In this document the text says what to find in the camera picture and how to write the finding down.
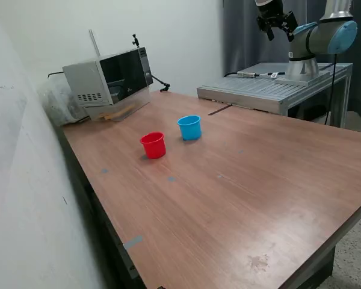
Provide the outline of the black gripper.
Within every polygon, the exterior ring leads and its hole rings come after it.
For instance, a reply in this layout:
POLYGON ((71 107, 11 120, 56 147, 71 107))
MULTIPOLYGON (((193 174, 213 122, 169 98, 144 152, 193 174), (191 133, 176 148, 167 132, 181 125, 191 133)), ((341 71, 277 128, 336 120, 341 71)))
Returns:
POLYGON ((294 31, 298 23, 292 11, 284 14, 281 0, 256 1, 256 6, 259 30, 267 35, 269 41, 274 39, 272 26, 280 26, 280 29, 286 33, 288 42, 294 40, 294 31))

